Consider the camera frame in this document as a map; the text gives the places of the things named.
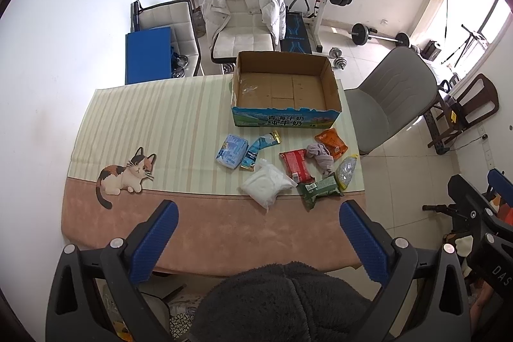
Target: blue folding mat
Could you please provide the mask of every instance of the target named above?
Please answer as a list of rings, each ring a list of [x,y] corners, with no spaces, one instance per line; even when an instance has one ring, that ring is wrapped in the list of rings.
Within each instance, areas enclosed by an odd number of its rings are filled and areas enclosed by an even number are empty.
[[[310,40],[300,13],[287,12],[285,15],[285,39],[280,41],[282,51],[312,54]]]
[[[125,84],[170,79],[172,54],[168,26],[127,34]]]

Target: blue package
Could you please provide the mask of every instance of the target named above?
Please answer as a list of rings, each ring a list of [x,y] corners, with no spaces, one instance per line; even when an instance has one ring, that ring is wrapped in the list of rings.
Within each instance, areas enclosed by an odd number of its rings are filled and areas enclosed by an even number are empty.
[[[248,141],[237,135],[228,134],[215,158],[229,169],[236,169],[248,150]]]

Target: table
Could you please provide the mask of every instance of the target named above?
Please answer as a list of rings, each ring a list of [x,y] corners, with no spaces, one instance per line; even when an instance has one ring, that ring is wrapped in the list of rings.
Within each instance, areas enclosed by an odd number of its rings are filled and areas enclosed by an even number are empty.
[[[339,226],[338,210],[350,198],[365,209],[361,165],[344,197],[320,199],[308,212],[294,189],[279,196],[266,213],[241,195],[239,185],[251,173],[232,171],[214,160],[228,133],[252,143],[269,131],[234,126],[230,83],[231,76],[203,76],[96,91],[71,158],[63,197],[63,234],[79,246],[105,246],[114,237],[127,236],[166,198],[178,205],[180,221],[157,263],[160,271],[227,276],[293,260],[322,271],[360,265]],[[349,147],[345,156],[357,154],[341,84],[339,93],[342,114],[334,126]],[[278,131],[282,143],[261,150],[259,157],[283,170],[278,153],[305,147],[321,132]],[[113,205],[106,210],[96,200],[98,173],[107,165],[121,165],[139,146],[146,155],[157,155],[155,181],[143,181],[140,194],[104,195]],[[308,167],[321,178],[315,164]]]

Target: cat illustration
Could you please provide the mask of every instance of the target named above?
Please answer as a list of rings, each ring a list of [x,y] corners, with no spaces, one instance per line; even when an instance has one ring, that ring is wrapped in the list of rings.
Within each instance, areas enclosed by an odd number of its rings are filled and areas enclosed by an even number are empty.
[[[129,193],[140,193],[143,190],[140,182],[145,178],[153,180],[151,170],[155,158],[155,154],[145,157],[143,147],[140,146],[125,167],[109,165],[100,171],[96,185],[97,198],[100,204],[106,209],[112,209],[112,203],[103,198],[102,191],[114,195],[118,195],[121,190],[125,189]]]

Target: chair seat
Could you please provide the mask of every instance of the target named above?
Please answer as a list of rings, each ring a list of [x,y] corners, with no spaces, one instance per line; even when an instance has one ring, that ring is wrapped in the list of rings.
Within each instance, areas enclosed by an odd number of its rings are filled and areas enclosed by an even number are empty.
[[[263,26],[230,26],[216,37],[212,58],[237,57],[241,51],[273,51],[273,38]]]
[[[390,138],[388,118],[378,102],[364,91],[350,89],[345,94],[355,126],[358,149],[361,154],[368,154],[383,143],[383,138]]]

